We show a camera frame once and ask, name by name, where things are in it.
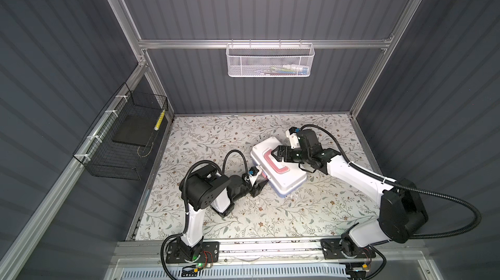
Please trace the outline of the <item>pens in white basket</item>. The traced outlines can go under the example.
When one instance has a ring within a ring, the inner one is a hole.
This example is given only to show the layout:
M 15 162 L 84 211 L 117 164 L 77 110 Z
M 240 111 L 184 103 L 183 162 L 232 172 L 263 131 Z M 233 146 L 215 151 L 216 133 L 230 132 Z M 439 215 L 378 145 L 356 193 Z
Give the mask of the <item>pens in white basket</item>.
M 263 69 L 258 69 L 255 71 L 256 74 L 264 76 L 296 76 L 296 77 L 308 77 L 310 75 L 310 67 L 305 65 L 281 65 L 281 66 L 269 66 Z

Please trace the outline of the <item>black pad in basket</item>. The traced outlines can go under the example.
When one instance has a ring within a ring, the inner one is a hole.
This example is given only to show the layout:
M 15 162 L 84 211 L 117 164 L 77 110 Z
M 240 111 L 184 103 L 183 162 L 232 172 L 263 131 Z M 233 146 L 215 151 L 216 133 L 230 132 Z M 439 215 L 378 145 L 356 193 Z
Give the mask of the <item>black pad in basket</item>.
M 156 136 L 156 121 L 154 118 L 127 116 L 111 140 L 115 143 L 146 147 Z

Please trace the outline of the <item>yellow marker pen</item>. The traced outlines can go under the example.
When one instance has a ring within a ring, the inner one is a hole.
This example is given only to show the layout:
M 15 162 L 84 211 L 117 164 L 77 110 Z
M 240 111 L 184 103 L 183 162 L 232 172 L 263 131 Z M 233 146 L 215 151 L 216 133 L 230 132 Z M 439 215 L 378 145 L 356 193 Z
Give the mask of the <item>yellow marker pen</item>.
M 158 131 L 161 127 L 161 124 L 165 118 L 165 113 L 166 113 L 166 110 L 162 110 L 159 117 L 158 117 L 158 120 L 156 121 L 156 124 L 154 126 L 154 130 L 155 131 Z

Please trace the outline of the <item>floral table mat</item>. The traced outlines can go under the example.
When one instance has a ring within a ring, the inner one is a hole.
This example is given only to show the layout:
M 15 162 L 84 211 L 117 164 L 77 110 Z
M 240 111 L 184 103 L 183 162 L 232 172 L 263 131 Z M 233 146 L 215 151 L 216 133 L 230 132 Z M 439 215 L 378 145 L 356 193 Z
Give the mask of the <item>floral table mat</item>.
M 350 159 L 370 166 L 346 114 L 179 117 L 161 156 L 136 239 L 162 240 L 183 230 L 178 186 L 195 162 L 212 160 L 228 175 L 240 175 L 252 164 L 254 145 L 269 137 L 287 143 L 286 130 L 304 124 L 316 125 L 324 147 L 342 147 Z M 267 186 L 256 198 L 237 201 L 227 217 L 208 209 L 203 233 L 206 238 L 323 237 L 341 234 L 377 212 L 378 206 L 354 187 L 316 172 L 284 198 Z

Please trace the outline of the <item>white blue tool box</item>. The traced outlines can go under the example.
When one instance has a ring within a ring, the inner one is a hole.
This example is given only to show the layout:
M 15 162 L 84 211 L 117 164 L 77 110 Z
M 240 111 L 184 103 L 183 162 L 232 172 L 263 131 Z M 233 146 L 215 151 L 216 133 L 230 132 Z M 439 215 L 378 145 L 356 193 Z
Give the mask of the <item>white blue tool box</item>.
M 251 157 L 276 194 L 284 198 L 306 182 L 307 173 L 298 164 L 278 162 L 272 156 L 272 151 L 280 145 L 277 138 L 270 137 L 252 147 Z

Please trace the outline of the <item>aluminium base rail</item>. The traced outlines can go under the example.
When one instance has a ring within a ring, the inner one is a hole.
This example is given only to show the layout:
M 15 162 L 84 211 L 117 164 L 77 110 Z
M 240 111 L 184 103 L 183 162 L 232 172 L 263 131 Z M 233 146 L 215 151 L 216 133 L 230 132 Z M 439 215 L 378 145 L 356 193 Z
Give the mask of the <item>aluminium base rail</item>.
M 312 263 L 323 261 L 333 246 L 324 247 L 324 237 L 228 238 L 219 239 L 212 255 L 219 264 Z M 119 242 L 111 258 L 115 266 L 160 266 L 160 240 Z M 422 241 L 376 245 L 387 260 L 423 260 L 430 254 Z

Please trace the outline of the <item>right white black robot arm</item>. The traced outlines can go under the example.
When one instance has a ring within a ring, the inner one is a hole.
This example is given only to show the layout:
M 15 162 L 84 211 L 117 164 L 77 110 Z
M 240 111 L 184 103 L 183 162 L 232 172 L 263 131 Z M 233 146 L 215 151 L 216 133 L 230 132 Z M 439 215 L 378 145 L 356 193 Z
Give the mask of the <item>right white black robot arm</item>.
M 405 243 L 428 221 L 422 199 L 410 181 L 391 183 L 393 179 L 376 175 L 347 159 L 342 149 L 324 148 L 311 129 L 289 130 L 289 145 L 279 145 L 271 155 L 278 162 L 308 165 L 353 186 L 379 206 L 372 220 L 355 224 L 341 235 L 339 247 L 347 258 L 363 248 L 380 242 Z

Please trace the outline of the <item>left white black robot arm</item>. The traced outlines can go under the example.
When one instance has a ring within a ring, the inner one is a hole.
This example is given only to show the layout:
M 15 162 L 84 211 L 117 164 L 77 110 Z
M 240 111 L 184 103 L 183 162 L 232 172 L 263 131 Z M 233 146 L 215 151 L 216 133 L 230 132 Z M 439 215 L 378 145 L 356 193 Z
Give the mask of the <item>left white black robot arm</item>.
M 211 208 L 225 217 L 233 211 L 239 199 L 259 195 L 268 182 L 264 172 L 257 167 L 252 167 L 242 176 L 228 177 L 209 160 L 191 166 L 179 186 L 186 213 L 184 230 L 164 242 L 163 262 L 201 265 L 217 262 L 220 243 L 204 240 L 206 211 Z

